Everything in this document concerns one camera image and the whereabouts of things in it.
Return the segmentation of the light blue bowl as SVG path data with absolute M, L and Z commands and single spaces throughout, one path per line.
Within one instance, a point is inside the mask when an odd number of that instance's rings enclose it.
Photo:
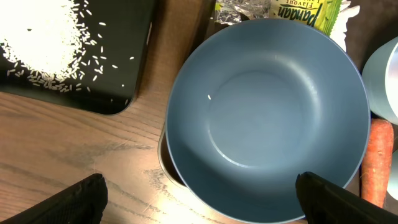
M 397 124 L 397 38 L 379 47 L 362 72 L 371 111 Z

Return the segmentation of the white rice pile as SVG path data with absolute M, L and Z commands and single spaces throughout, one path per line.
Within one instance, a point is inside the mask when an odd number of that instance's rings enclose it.
M 2 1 L 1 59 L 61 83 L 79 70 L 78 54 L 90 36 L 75 1 Z

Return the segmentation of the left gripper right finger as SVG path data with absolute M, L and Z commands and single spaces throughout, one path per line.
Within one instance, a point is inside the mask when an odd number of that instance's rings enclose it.
M 309 223 L 397 224 L 397 215 L 313 172 L 299 174 L 295 188 L 300 206 Z

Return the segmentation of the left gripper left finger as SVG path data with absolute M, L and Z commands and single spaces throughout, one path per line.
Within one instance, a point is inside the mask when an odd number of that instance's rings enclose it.
M 100 224 L 107 203 L 105 179 L 95 173 L 1 224 Z

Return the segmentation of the light blue cup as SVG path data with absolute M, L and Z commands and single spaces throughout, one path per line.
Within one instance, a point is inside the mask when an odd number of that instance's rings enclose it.
M 392 153 L 391 172 L 387 186 L 387 192 L 395 200 L 398 199 L 398 152 Z

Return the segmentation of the dark blue plate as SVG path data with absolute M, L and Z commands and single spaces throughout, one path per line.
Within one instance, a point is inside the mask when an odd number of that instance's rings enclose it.
M 295 21 L 229 26 L 185 61 L 166 137 L 184 184 L 248 223 L 303 218 L 295 180 L 310 171 L 346 187 L 367 147 L 370 111 L 344 50 Z

